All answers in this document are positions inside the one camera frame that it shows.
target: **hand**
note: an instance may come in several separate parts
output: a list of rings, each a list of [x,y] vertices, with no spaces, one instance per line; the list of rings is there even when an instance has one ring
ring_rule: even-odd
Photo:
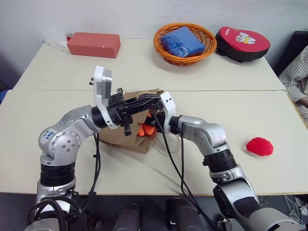
[[[301,98],[296,103],[299,103],[301,105],[304,105],[306,108],[308,108],[308,97]]]

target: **blue cloth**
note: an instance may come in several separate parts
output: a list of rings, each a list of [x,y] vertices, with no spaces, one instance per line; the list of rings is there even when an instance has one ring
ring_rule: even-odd
[[[1,104],[2,101],[4,100],[4,96],[6,95],[7,92],[8,92],[8,90],[5,90],[5,91],[0,92],[0,104]]]
[[[205,45],[186,26],[163,35],[160,40],[170,54],[182,58],[205,50]]]

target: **orange basket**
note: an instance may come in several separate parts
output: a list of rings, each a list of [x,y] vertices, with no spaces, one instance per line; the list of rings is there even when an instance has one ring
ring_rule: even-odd
[[[190,31],[205,45],[205,50],[202,53],[195,54],[193,56],[181,58],[170,54],[163,47],[160,37],[173,30],[179,29],[182,26],[187,26]],[[211,55],[217,47],[217,42],[214,35],[202,26],[191,23],[172,23],[160,28],[153,39],[153,43],[157,52],[168,62],[174,65],[192,65],[205,57]]]

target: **white table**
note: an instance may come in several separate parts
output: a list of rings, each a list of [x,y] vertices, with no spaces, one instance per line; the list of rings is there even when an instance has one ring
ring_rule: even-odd
[[[308,192],[308,132],[284,91],[171,92],[179,115],[221,124],[235,160],[263,194]],[[91,91],[19,90],[8,92],[0,106],[0,192],[36,193],[41,150],[38,136],[70,109],[92,104]],[[249,155],[242,147],[254,137],[274,146],[269,157]],[[180,179],[169,158],[154,147],[148,154],[100,144],[103,168],[98,194],[178,194]],[[88,193],[94,173],[93,138],[79,150],[77,187]],[[174,155],[180,166],[180,154]],[[185,180],[194,194],[212,195],[214,183],[197,147],[185,142]]]
[[[92,90],[96,65],[112,70],[113,90],[285,90],[265,58],[238,63],[214,53],[192,66],[174,66],[151,39],[122,39],[116,59],[71,55],[43,44],[15,89]]]

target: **striped shirt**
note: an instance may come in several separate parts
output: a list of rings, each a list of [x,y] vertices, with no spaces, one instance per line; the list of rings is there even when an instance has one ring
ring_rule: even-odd
[[[287,88],[291,100],[299,113],[308,124],[308,108],[297,103],[300,99],[308,98],[308,46],[284,69],[278,77]]]

